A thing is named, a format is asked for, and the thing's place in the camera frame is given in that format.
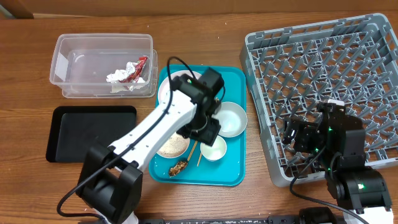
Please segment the small white cup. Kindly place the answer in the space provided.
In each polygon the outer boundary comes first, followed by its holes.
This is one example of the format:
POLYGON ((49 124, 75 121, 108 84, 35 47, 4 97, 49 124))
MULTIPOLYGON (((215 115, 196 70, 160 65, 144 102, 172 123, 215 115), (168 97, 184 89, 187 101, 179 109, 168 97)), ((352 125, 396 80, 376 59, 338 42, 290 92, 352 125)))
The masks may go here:
POLYGON ((218 161, 226 154, 227 144, 221 136, 217 136, 212 146, 201 143, 200 151, 202 156, 204 156, 208 161, 218 161))

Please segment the grey bowl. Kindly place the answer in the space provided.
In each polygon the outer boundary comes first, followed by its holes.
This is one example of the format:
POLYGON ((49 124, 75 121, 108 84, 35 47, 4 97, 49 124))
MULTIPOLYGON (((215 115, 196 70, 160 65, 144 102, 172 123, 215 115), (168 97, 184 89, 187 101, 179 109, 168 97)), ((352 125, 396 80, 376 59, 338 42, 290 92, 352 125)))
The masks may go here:
POLYGON ((245 110, 236 103, 223 102, 221 109, 212 118, 220 122, 219 135, 233 138, 240 135, 247 126, 248 119, 245 110))

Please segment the pink bowl with rice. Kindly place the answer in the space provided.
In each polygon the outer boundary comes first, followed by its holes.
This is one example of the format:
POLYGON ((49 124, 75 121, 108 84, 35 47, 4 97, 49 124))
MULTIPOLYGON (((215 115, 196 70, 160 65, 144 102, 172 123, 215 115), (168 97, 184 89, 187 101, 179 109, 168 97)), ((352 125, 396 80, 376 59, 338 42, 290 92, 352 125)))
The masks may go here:
POLYGON ((189 147, 190 139, 174 133, 166 143, 158 150, 157 154, 164 158, 176 158, 181 156, 189 147))

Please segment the red snack wrapper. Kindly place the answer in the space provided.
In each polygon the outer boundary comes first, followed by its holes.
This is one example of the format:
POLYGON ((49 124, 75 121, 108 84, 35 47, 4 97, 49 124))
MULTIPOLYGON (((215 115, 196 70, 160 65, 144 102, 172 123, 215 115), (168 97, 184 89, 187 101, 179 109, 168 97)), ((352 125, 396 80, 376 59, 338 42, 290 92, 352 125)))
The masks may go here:
POLYGON ((128 62, 126 69, 122 72, 121 83, 136 82, 138 81, 141 73, 149 58, 147 56, 139 57, 137 62, 128 62))

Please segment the white napkin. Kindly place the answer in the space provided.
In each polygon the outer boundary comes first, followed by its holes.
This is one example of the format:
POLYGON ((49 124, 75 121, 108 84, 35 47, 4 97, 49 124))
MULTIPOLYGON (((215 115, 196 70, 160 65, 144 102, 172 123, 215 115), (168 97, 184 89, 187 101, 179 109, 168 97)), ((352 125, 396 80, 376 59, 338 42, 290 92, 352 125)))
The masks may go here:
MULTIPOLYGON (((121 83, 120 80, 122 79, 122 72, 125 69, 122 70, 116 70, 114 73, 111 73, 106 76, 106 81, 108 83, 112 83, 111 87, 111 93, 118 93, 120 91, 133 91, 135 89, 134 86, 132 85, 125 85, 125 86, 119 86, 118 83, 121 83)), ((145 83, 146 81, 142 78, 139 77, 138 81, 136 82, 128 82, 128 83, 145 83)))

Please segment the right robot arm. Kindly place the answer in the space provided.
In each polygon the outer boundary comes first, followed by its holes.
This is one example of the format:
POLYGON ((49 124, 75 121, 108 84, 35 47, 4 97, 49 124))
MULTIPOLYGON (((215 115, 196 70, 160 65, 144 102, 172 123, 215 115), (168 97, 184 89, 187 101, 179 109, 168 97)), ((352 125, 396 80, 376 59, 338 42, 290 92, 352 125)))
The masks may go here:
POLYGON ((366 166, 363 122, 346 114, 342 101, 317 104, 319 123, 284 119, 283 144, 297 152, 312 154, 308 163, 325 171, 328 191, 336 204, 298 194, 317 207, 301 209, 295 223, 393 223, 392 200, 383 176, 366 166))

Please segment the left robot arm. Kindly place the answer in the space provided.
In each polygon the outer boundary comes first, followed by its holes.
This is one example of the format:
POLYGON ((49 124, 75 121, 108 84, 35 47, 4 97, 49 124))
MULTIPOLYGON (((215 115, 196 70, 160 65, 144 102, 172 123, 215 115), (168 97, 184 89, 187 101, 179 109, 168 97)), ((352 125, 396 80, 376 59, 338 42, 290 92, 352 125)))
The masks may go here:
POLYGON ((213 117, 220 107, 216 95, 224 88, 217 72, 198 79, 175 77, 164 101, 140 124, 108 147, 87 153, 77 196, 95 209, 103 223, 135 222, 133 211, 141 199, 143 171, 173 134, 213 145, 221 129, 213 117))

